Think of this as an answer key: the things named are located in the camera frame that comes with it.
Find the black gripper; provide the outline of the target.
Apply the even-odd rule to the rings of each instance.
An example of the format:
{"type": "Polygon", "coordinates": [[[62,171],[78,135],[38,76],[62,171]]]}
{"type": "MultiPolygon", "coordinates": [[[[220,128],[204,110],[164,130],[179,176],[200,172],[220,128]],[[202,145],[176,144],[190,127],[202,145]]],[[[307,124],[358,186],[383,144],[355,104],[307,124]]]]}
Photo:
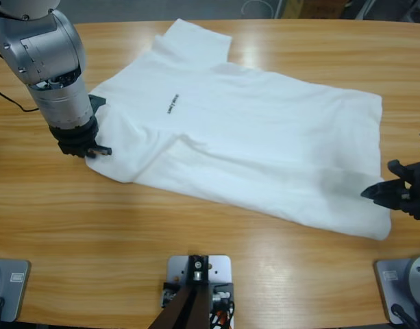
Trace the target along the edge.
{"type": "Polygon", "coordinates": [[[58,146],[63,154],[78,156],[80,158],[96,158],[97,155],[112,155],[112,149],[110,147],[98,145],[95,140],[99,131],[95,116],[91,116],[86,124],[73,129],[64,130],[49,126],[49,130],[58,141],[58,146]]]}
{"type": "Polygon", "coordinates": [[[379,206],[401,210],[420,220],[420,162],[404,166],[398,160],[392,160],[388,169],[398,177],[397,180],[369,186],[360,195],[379,206]]]}

